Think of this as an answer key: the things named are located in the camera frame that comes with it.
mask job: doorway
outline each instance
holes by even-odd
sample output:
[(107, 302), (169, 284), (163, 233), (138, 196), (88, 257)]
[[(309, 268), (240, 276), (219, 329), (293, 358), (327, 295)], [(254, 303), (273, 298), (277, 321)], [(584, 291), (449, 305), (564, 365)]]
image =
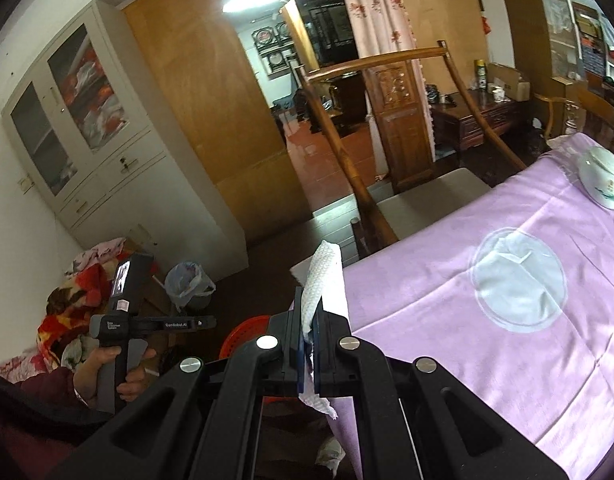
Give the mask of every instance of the doorway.
[[(281, 14), (287, 1), (226, 15), (241, 40), (311, 211), (317, 213), (352, 190), (300, 89), (296, 69), (302, 62)], [(357, 58), (344, 0), (296, 1), (320, 66)], [(364, 184), (370, 186), (376, 170), (362, 75), (352, 73), (332, 82), (324, 103)]]

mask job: metal cabinet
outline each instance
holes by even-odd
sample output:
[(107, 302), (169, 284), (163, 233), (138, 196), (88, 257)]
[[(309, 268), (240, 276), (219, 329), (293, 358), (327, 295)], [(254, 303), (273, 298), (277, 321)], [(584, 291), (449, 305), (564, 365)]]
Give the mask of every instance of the metal cabinet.
[(139, 233), (165, 268), (195, 260), (218, 280), (247, 266), (244, 233), (119, 10), (96, 0), (85, 7), (40, 53), (2, 115), (39, 192), (83, 247)]

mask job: white wall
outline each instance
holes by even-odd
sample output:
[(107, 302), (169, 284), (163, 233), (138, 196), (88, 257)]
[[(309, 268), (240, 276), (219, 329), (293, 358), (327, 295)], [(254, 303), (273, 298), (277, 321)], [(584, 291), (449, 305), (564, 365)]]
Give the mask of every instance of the white wall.
[[(91, 0), (23, 0), (0, 34), (0, 112), (40, 51)], [(24, 171), (0, 118), (0, 361), (33, 346), (49, 293), (80, 250)]]
[(492, 28), (487, 35), (490, 61), (515, 67), (510, 19), (505, 0), (482, 0), (482, 6), (485, 9), (484, 15)]
[(245, 48), (249, 62), (256, 74), (258, 84), (260, 84), (260, 88), (270, 108), (273, 106), (274, 100), (281, 99), (292, 93), (292, 75), (289, 73), (273, 78), (267, 75), (263, 62), (260, 56), (258, 56), (258, 51), (254, 46), (254, 39), (251, 37), (251, 33), (259, 28), (274, 27), (276, 23), (279, 22), (274, 22), (271, 18), (267, 18), (256, 23), (251, 23), (247, 27), (237, 29), (238, 37), (241, 40), (242, 46)]

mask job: cup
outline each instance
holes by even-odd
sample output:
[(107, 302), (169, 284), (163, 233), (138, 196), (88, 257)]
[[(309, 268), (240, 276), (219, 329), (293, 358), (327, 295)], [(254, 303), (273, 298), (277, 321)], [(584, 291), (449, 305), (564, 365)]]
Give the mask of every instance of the cup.
[(494, 89), (494, 102), (501, 103), (505, 98), (505, 91), (500, 87)]

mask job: tissue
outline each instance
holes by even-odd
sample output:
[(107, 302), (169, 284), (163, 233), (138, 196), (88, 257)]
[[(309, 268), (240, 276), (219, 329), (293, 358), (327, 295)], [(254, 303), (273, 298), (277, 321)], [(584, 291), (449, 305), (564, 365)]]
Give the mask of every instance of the tissue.
[[(316, 314), (316, 308), (322, 298), (322, 307), (328, 312), (349, 319), (345, 282), (343, 280), (343, 265), (340, 247), (323, 241), (318, 247), (311, 263), (309, 275), (301, 298), (301, 326), (305, 341), (312, 342), (311, 322)], [(337, 418), (337, 413), (327, 399), (321, 399), (313, 386), (313, 354), (305, 356), (305, 390), (299, 398), (307, 406), (325, 413), (331, 418)]]

